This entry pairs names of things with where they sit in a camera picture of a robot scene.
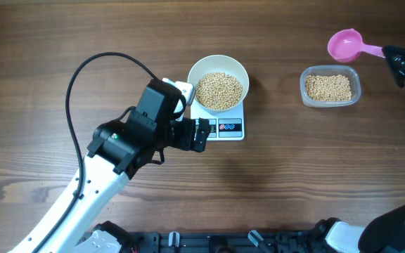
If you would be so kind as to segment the pink measuring scoop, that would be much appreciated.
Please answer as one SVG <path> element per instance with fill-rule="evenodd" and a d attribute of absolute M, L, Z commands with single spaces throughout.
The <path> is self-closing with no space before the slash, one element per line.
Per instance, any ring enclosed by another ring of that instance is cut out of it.
<path fill-rule="evenodd" d="M 372 46 L 363 42 L 362 36 L 355 29 L 341 30 L 335 33 L 327 45 L 330 56 L 340 62 L 349 63 L 356 60 L 361 53 L 384 58 L 381 46 Z"/>

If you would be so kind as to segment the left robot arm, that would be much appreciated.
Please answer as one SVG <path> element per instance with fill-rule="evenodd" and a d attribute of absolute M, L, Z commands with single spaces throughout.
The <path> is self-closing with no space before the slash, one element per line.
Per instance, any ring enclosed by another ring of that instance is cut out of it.
<path fill-rule="evenodd" d="M 183 116 L 196 87 L 152 79 L 125 122 L 114 119 L 94 132 L 75 177 L 14 252 L 71 252 L 102 208 L 135 173 L 155 163 L 166 147 L 203 152 L 209 136 L 206 119 Z"/>

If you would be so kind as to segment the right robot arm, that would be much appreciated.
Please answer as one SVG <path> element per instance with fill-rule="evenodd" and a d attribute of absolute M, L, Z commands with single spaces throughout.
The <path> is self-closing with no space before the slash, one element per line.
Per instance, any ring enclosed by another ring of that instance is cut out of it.
<path fill-rule="evenodd" d="M 383 54 L 398 86 L 405 88 L 405 48 L 385 46 Z M 405 205 L 365 228 L 336 218 L 321 220 L 306 236 L 308 252 L 405 252 Z"/>

